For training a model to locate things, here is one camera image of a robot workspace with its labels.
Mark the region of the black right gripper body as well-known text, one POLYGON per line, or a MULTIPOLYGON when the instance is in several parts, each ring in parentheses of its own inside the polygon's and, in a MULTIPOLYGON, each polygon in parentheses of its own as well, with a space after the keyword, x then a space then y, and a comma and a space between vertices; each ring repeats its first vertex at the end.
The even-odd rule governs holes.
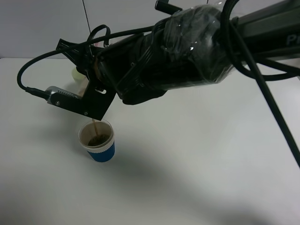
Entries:
POLYGON ((137 105, 159 98, 166 90, 151 88, 144 77, 150 71, 149 62, 141 67, 140 58, 151 46, 151 34, 131 35, 97 53, 94 70, 98 80, 113 88, 126 105, 137 105))

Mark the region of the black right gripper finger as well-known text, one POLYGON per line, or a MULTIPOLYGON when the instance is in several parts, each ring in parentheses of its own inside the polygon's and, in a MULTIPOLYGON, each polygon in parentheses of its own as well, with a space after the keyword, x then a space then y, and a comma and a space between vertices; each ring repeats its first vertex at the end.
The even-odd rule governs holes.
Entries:
POLYGON ((76 43, 60 39, 56 50, 72 47, 72 49, 63 52, 62 54, 65 55, 75 65, 78 73, 86 76, 89 81, 96 81, 97 76, 94 71, 94 58, 98 48, 93 44, 77 47, 75 45, 76 43))

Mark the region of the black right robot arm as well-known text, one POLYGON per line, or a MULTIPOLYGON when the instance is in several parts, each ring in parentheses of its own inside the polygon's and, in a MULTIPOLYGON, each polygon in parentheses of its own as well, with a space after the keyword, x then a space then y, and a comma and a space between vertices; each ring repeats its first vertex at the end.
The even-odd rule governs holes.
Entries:
POLYGON ((136 105, 164 95, 168 90, 216 84, 232 69, 248 77, 245 46, 256 63, 275 68, 278 75, 266 81, 289 79, 298 68, 281 64, 300 54, 300 3, 284 0, 243 17, 231 18, 236 1, 222 10, 203 5, 172 9, 169 17, 144 31, 132 31, 113 45, 107 31, 104 47, 91 42, 105 25, 95 28, 83 45, 60 40, 57 49, 89 80, 86 101, 118 95, 136 105))

